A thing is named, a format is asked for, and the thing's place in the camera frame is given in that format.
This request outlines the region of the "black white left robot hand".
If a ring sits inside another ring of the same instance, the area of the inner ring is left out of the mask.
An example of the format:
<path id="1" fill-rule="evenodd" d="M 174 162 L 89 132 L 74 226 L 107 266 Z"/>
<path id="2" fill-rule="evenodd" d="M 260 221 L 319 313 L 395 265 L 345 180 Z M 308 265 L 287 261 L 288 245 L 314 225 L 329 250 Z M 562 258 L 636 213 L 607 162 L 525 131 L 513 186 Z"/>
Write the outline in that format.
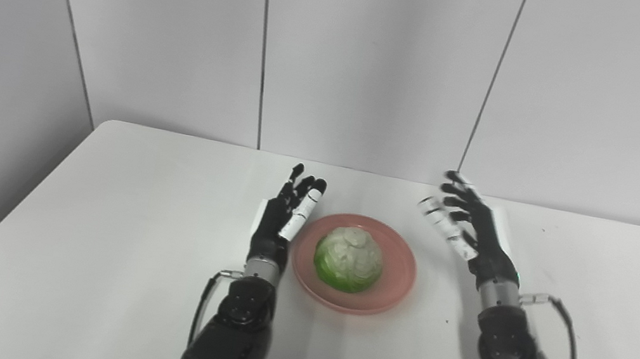
<path id="1" fill-rule="evenodd" d="M 323 178 L 309 175 L 298 179 L 303 173 L 303 164 L 294 166 L 279 193 L 266 200 L 259 225 L 251 238 L 248 259 L 271 260 L 281 273 L 289 262 L 290 243 L 303 229 L 327 189 Z"/>

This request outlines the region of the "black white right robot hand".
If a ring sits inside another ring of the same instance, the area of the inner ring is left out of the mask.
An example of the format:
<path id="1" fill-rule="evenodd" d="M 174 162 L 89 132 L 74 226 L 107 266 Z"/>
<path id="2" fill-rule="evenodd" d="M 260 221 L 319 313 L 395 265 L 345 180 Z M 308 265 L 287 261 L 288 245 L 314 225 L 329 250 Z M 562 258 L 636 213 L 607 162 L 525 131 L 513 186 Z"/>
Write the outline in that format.
<path id="1" fill-rule="evenodd" d="M 422 199 L 418 210 L 467 262 L 477 287 L 490 282 L 519 287 L 517 269 L 503 250 L 491 207 L 460 172 L 450 170 L 445 176 L 447 182 L 440 185 L 443 196 Z"/>

